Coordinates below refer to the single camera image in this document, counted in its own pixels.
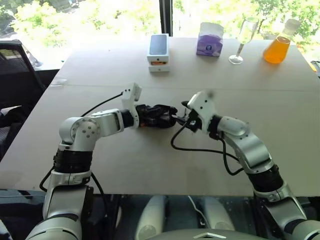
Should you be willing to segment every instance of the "champagne flute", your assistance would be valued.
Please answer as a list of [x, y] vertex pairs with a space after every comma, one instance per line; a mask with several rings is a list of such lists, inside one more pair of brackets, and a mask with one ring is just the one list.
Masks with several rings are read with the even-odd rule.
[[255, 35], [259, 23], [259, 19], [253, 16], [246, 17], [243, 20], [241, 25], [241, 30], [239, 36], [237, 37], [238, 41], [240, 42], [240, 46], [238, 48], [238, 52], [236, 55], [231, 55], [229, 57], [229, 61], [232, 64], [241, 64], [244, 59], [240, 56], [244, 45], [249, 43]]

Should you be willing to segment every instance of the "orange juice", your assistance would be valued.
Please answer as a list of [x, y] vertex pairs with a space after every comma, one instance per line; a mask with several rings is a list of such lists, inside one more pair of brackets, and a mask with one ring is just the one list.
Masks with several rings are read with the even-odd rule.
[[290, 40], [284, 36], [278, 36], [270, 46], [264, 50], [263, 58], [268, 63], [279, 64], [281, 63], [286, 55], [290, 45]]

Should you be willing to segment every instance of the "office chair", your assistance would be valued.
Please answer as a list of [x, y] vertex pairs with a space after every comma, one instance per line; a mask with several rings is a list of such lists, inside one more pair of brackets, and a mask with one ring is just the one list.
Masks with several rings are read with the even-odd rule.
[[0, 115], [0, 161], [45, 89], [22, 43], [0, 41], [0, 110], [22, 106]]

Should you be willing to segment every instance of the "tissue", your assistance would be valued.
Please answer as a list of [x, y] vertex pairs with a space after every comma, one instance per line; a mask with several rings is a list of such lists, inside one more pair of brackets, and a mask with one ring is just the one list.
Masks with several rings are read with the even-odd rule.
[[223, 47], [224, 27], [210, 22], [202, 22], [196, 47], [197, 55], [219, 57]]

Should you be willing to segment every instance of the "tabletop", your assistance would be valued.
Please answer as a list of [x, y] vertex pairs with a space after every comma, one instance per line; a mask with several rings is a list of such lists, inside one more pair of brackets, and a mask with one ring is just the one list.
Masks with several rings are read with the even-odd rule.
[[[214, 90], [216, 109], [250, 122], [264, 141], [282, 177], [297, 196], [319, 196], [320, 99], [318, 78], [292, 45], [285, 61], [266, 63], [268, 41], [244, 46], [243, 64], [228, 57], [239, 43], [225, 39], [219, 58], [197, 56], [195, 38], [170, 38], [170, 72], [148, 71], [148, 40], [97, 42], [75, 51], [23, 125], [4, 156], [0, 188], [39, 189], [53, 164], [60, 141], [59, 125], [136, 82], [142, 87], [139, 104], [175, 106], [201, 90]], [[97, 108], [122, 108], [115, 99]], [[229, 176], [222, 156], [181, 152], [170, 146], [179, 129], [125, 129], [100, 139], [92, 170], [106, 193], [251, 196], [252, 185], [242, 172]], [[207, 135], [185, 130], [176, 144], [186, 148], [222, 149]], [[232, 170], [239, 165], [229, 160]]]

